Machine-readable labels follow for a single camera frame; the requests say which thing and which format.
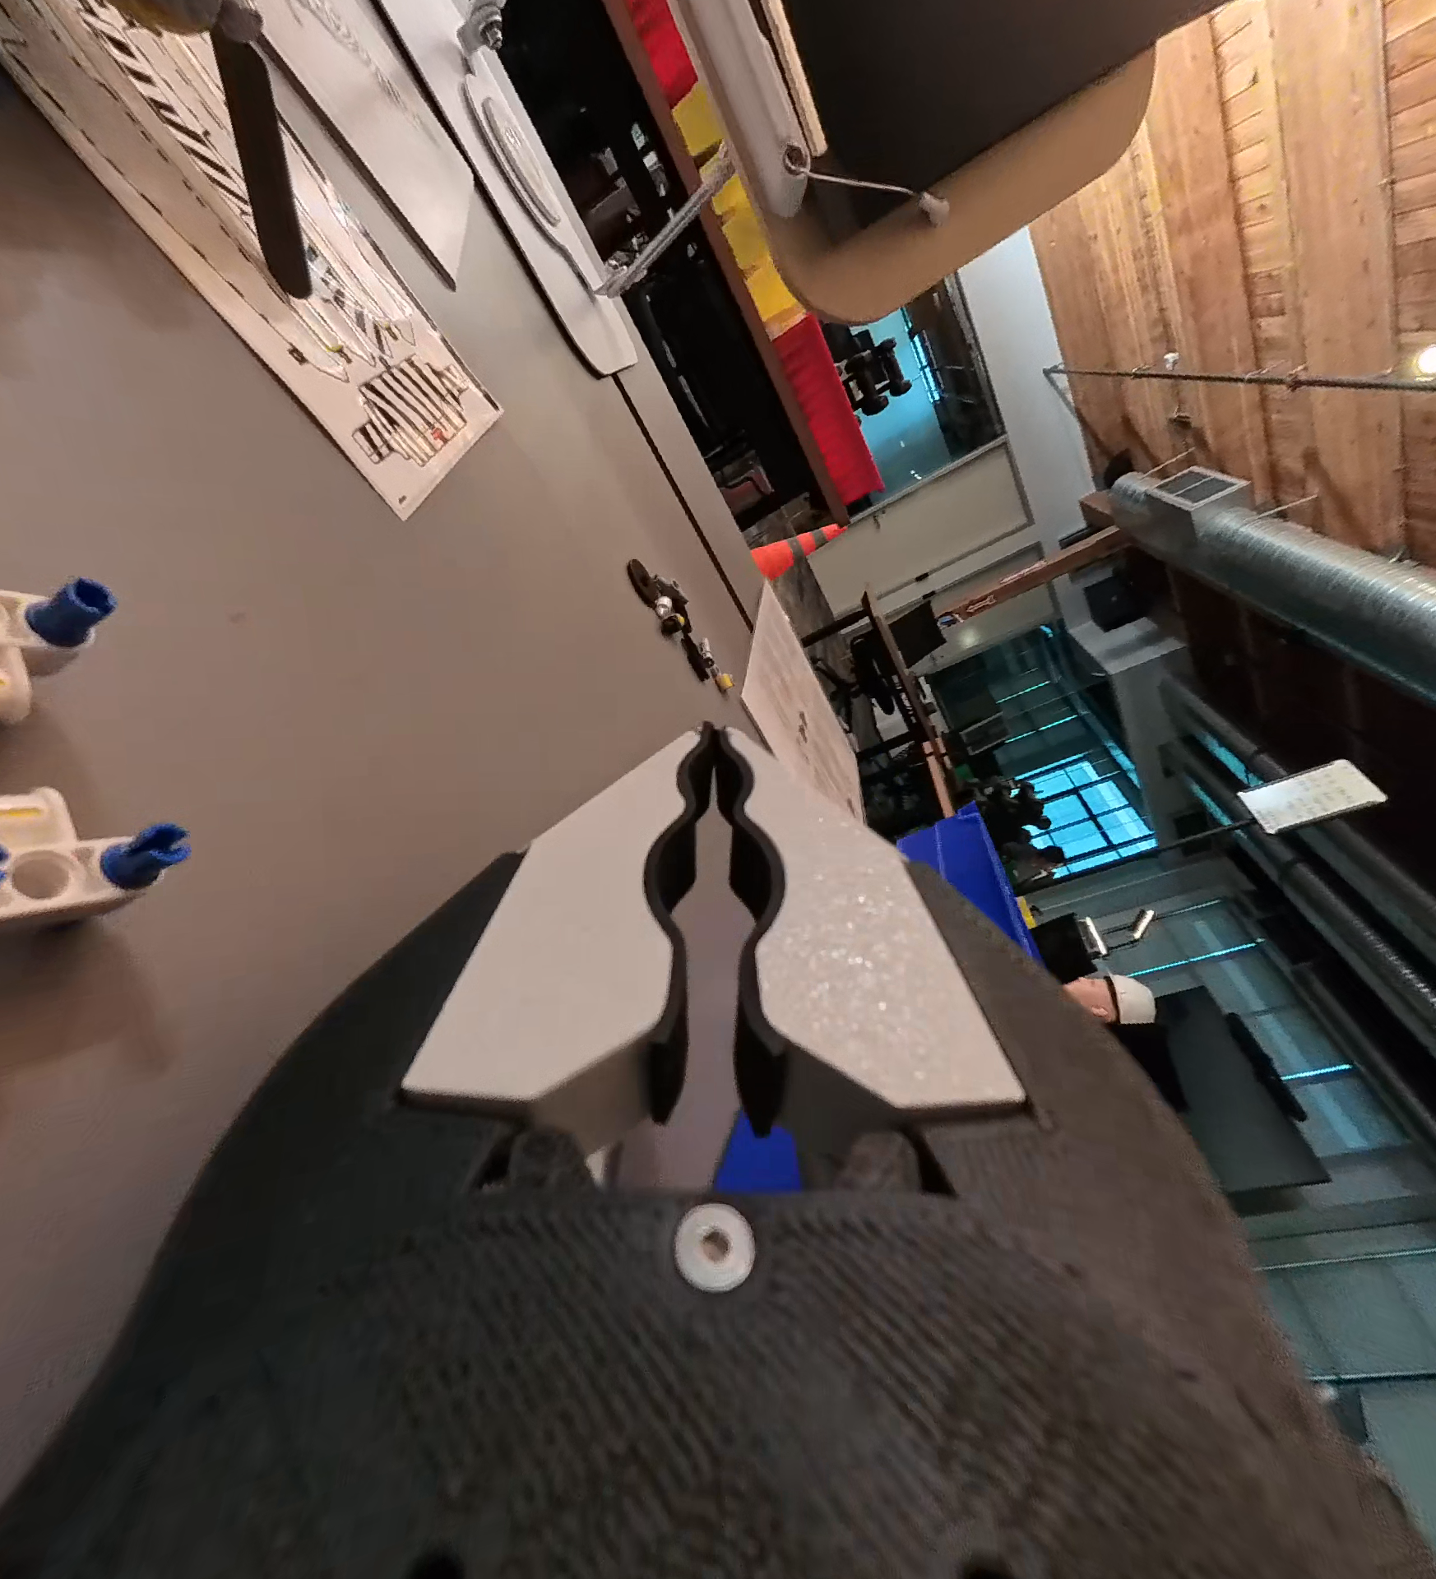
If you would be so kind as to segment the red plastic bin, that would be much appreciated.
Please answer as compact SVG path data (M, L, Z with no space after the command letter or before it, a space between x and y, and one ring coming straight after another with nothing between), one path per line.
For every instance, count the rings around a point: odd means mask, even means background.
M844 505L879 494L884 489L882 472L849 401L821 320L813 313L801 315L773 338L773 347Z

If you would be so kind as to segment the large dark monitor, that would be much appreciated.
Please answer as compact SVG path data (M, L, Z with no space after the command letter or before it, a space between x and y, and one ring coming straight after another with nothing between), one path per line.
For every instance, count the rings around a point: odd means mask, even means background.
M1183 1122L1221 1193L1253 1208L1329 1183L1302 1132L1306 1109L1246 1019L1206 988L1160 996L1157 1010L1181 1084Z

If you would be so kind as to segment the white chart on pole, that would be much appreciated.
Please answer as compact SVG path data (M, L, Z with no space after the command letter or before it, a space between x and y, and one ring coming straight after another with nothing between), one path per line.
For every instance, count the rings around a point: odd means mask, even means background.
M1309 771L1267 780L1239 776L1223 760L1196 750L1180 753L1176 765L1200 803L1201 824L1137 852L1137 857L1196 854L1234 834L1281 838L1392 801L1350 760L1332 760Z

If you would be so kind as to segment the book stand with black sheet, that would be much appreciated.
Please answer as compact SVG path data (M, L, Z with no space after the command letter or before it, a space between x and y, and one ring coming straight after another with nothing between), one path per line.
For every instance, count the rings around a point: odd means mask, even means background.
M1203 3L624 3L708 90L791 295L865 323L1102 175Z

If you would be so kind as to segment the white yellow blue lego assembly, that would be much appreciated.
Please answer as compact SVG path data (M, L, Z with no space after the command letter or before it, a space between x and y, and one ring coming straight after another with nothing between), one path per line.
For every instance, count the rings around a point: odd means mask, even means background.
M70 666L114 611L116 595L93 578L71 578L45 596L0 588L0 723L27 720L35 682ZM190 834L176 821L86 838L56 788L0 793L0 932L111 914L189 854Z

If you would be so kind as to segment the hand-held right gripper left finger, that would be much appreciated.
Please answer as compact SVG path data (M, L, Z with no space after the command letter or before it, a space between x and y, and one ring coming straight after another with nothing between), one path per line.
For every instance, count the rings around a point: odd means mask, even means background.
M717 728L677 733L520 854L401 1079L415 1107L629 1143L629 1178L713 1181L715 1031L692 1028Z

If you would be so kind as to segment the window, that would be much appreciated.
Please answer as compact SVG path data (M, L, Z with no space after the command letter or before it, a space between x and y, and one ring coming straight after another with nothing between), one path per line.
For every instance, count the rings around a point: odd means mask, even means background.
M1160 844L1138 776L1104 748L1054 760L1018 778L1042 801L1046 828L1028 834L1042 851L1039 881L1100 871Z

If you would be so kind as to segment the zebra striped lego helicopter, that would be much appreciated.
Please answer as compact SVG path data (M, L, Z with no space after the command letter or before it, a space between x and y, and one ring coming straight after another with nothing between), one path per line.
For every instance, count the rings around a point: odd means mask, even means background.
M255 3L116 1L116 9L159 32L210 39L263 261L285 294L310 299L313 274L273 87L258 49L263 21Z

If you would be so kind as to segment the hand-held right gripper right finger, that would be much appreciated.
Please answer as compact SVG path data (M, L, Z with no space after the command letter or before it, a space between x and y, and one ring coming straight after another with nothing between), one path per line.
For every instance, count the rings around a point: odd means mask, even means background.
M728 887L750 929L733 1069L758 1135L784 1132L804 1177L839 1177L860 1140L1021 1117L999 1033L897 849L718 730Z

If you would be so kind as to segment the printed instruction sheet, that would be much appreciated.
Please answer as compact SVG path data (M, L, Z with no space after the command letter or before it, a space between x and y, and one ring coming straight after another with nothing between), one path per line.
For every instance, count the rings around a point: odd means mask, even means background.
M753 623L741 704L799 785L865 821L856 750L769 581Z

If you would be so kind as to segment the open instruction manual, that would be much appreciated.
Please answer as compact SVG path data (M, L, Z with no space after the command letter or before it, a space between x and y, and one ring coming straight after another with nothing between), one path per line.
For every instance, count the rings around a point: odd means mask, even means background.
M455 285L477 181L369 1L260 1L263 42L439 275Z

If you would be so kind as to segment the orange traffic cone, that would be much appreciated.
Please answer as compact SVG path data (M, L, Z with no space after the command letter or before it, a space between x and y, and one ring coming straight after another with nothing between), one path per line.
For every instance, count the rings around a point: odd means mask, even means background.
M834 542L846 532L846 523L831 522L776 542L758 543L751 548L751 556L766 581L778 581L796 566L806 563L816 550Z

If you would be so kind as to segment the blue plastic bin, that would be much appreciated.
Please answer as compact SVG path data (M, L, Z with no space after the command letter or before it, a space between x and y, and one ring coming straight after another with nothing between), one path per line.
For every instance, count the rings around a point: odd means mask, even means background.
M1042 955L1033 938L1031 914L1021 905L981 811L968 806L950 818L897 839L900 854L932 867L961 897L990 919L1031 962ZM808 1188L808 1152L798 1137L774 1122L763 1134L745 1110L731 1120L713 1185L722 1193L794 1193Z

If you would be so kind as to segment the small loose lego parts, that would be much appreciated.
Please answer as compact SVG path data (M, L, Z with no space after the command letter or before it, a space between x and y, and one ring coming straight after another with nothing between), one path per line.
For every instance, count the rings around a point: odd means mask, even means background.
M722 669L710 641L695 631L690 603L678 581L652 573L637 558L631 558L626 570L635 596L652 611L662 634L678 646L697 679L712 682L720 694L731 692L735 679Z

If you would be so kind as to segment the round metal ventilation duct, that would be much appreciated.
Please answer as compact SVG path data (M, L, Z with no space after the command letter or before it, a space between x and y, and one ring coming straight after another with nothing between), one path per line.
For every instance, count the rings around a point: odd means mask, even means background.
M1128 472L1115 523L1145 552L1436 705L1436 570L1256 509L1241 477Z

